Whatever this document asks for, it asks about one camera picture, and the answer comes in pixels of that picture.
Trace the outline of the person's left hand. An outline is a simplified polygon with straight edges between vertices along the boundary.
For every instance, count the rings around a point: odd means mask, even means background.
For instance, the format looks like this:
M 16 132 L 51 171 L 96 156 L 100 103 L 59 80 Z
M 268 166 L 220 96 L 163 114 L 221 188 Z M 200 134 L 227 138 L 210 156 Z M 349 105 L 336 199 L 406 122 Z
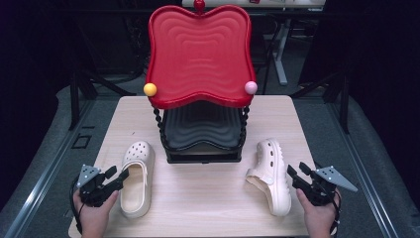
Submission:
M 73 194 L 73 204 L 82 227 L 82 233 L 90 231 L 105 234 L 109 221 L 109 213 L 116 203 L 118 196 L 119 191 L 116 190 L 100 207 L 90 207 L 81 201 L 79 190 Z

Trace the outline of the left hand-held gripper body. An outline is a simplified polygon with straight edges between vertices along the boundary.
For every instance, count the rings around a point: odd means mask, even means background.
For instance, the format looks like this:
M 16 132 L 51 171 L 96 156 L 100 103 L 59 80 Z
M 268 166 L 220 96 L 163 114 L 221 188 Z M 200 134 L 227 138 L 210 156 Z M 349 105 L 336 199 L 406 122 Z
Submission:
M 81 201 L 88 206 L 101 206 L 114 191 L 111 182 L 104 184 L 105 180 L 105 173 L 99 168 L 83 165 L 76 183 Z

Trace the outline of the red and black two-tier rack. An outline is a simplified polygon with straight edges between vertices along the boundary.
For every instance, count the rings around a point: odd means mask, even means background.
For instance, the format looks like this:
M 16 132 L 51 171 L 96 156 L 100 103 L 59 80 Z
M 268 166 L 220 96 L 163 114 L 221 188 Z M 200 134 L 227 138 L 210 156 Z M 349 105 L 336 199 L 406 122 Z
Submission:
M 235 5 L 207 11 L 204 0 L 194 0 L 193 6 L 152 13 L 144 93 L 169 163 L 237 163 L 258 90 L 251 19 Z

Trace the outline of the black metal stand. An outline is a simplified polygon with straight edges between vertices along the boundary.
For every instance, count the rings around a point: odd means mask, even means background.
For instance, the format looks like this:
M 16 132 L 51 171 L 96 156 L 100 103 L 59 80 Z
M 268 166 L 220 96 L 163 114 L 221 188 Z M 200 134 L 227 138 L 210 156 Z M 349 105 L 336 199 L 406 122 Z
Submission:
M 319 81 L 311 82 L 302 89 L 290 94 L 291 98 L 300 98 L 316 88 L 326 85 L 327 88 L 322 95 L 325 103 L 333 103 L 340 97 L 339 124 L 346 134 L 349 134 L 348 109 L 350 82 L 344 72 L 334 72 Z
M 120 96 L 134 96 L 133 92 L 129 92 L 113 82 L 105 79 L 97 73 L 89 70 L 77 70 L 73 73 L 70 81 L 70 107 L 71 107 L 71 123 L 70 130 L 73 130 L 80 119 L 79 93 L 82 93 L 87 100 L 95 100 L 98 92 L 93 83 L 99 83 L 111 91 L 116 92 Z

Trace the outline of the person's right hand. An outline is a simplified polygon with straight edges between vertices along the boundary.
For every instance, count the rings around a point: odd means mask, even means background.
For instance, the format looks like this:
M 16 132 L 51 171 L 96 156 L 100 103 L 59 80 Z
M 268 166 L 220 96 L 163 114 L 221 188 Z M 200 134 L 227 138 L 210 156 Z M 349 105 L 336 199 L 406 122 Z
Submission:
M 324 206 L 314 206 L 305 193 L 298 189 L 296 196 L 304 210 L 304 222 L 308 234 L 315 232 L 329 232 L 336 218 L 336 208 L 333 203 Z

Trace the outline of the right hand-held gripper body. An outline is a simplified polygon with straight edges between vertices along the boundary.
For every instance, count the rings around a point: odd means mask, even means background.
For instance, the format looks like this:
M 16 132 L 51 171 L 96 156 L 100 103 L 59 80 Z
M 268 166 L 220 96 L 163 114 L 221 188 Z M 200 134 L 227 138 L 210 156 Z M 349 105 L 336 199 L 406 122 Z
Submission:
M 337 186 L 353 192 L 358 191 L 357 187 L 338 172 L 334 166 L 313 171 L 309 170 L 305 174 L 312 179 L 309 189 L 310 193 L 307 197 L 315 206 L 322 206 L 332 202 Z

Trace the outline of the cream clog shoe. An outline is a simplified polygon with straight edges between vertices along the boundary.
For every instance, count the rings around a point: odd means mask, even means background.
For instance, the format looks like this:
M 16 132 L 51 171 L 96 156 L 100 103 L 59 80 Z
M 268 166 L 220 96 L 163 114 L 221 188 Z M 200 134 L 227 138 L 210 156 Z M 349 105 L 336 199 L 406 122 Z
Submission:
M 285 216 L 291 208 L 291 195 L 286 177 L 286 165 L 278 141 L 268 138 L 257 144 L 257 163 L 248 169 L 247 182 L 261 190 L 270 213 Z
M 142 217 L 150 209 L 155 160 L 155 150 L 145 141 L 135 142 L 125 153 L 122 171 L 129 176 L 120 191 L 120 207 L 128 218 Z

